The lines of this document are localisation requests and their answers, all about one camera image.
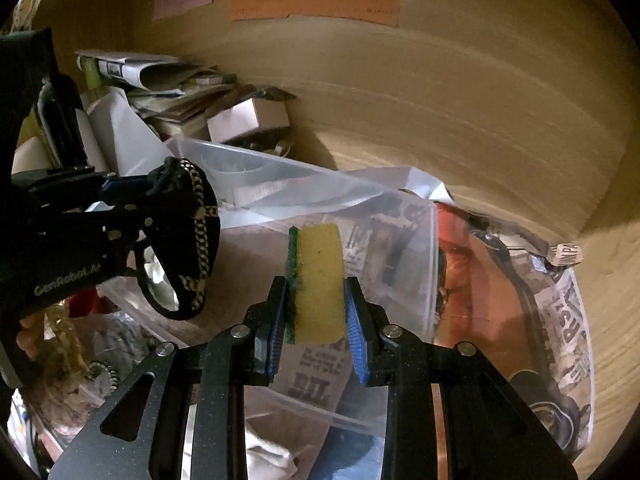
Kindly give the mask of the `yellow green sponge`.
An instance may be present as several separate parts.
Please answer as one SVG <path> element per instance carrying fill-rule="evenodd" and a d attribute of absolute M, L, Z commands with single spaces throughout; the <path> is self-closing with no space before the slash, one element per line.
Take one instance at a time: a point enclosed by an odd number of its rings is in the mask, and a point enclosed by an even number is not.
<path fill-rule="evenodd" d="M 345 336 L 344 260 L 338 227 L 311 224 L 288 230 L 286 278 L 291 307 L 289 344 L 334 344 Z"/>

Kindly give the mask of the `black gold braided scrunchie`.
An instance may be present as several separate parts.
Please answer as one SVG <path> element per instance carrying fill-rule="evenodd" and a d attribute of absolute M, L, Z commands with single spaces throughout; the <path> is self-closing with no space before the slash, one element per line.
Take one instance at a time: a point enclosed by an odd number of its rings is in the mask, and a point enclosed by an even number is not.
<path fill-rule="evenodd" d="M 167 157 L 147 176 L 142 240 L 134 250 L 138 286 L 149 305 L 171 320 L 195 318 L 217 258 L 221 221 L 202 168 Z"/>

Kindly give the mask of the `vintage newspaper print mat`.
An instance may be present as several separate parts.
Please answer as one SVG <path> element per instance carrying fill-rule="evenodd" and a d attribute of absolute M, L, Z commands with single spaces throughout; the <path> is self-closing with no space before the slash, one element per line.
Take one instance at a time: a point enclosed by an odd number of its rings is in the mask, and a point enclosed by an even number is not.
<path fill-rule="evenodd" d="M 288 220 L 332 224 L 345 271 L 390 320 L 428 342 L 477 344 L 576 460 L 593 430 L 593 366 L 575 273 L 538 255 L 532 234 L 426 200 L 379 195 Z"/>

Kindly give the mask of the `clear plastic storage box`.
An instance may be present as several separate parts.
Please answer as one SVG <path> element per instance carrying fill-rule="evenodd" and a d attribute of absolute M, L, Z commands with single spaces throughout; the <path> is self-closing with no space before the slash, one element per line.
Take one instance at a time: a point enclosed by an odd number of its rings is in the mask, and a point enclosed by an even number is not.
<path fill-rule="evenodd" d="M 334 306 L 353 276 L 397 325 L 431 340 L 437 320 L 436 209 L 401 192 L 388 169 L 351 174 L 222 145 L 177 138 L 172 154 L 206 173 L 221 234 L 206 306 L 190 321 L 156 313 L 131 278 L 101 290 L 149 332 L 190 346 L 239 323 L 284 275 L 296 300 L 270 387 L 248 390 L 252 476 L 272 477 L 274 443 L 299 479 L 375 478 L 380 473 L 386 391 L 364 388 L 352 368 L 344 312 Z"/>

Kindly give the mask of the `translucent white plastic jug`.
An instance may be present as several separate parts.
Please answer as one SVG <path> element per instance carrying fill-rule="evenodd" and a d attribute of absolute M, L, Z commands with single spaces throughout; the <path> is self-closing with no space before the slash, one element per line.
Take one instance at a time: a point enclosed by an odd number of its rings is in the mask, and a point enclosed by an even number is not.
<path fill-rule="evenodd" d="M 122 89 L 101 87 L 87 92 L 75 112 L 82 146 L 95 170 L 141 176 L 171 156 L 130 106 Z"/>

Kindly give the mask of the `stack of newspapers and magazines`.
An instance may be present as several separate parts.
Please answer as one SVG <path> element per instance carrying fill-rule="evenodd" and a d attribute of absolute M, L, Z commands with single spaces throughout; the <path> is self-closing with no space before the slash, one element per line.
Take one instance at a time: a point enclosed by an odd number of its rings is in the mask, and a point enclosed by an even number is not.
<path fill-rule="evenodd" d="M 161 136 L 209 139 L 207 121 L 251 98 L 287 102 L 291 92 L 244 84 L 216 65 L 201 66 L 170 55 L 78 50 L 88 84 L 117 87 L 138 116 Z"/>

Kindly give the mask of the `small white cardboard box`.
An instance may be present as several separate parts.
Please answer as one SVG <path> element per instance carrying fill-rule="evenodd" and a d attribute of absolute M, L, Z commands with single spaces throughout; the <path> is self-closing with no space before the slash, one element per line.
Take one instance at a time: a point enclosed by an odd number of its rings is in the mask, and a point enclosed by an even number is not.
<path fill-rule="evenodd" d="M 227 143 L 290 125 L 283 102 L 251 98 L 223 110 L 207 121 L 209 139 L 214 143 Z"/>

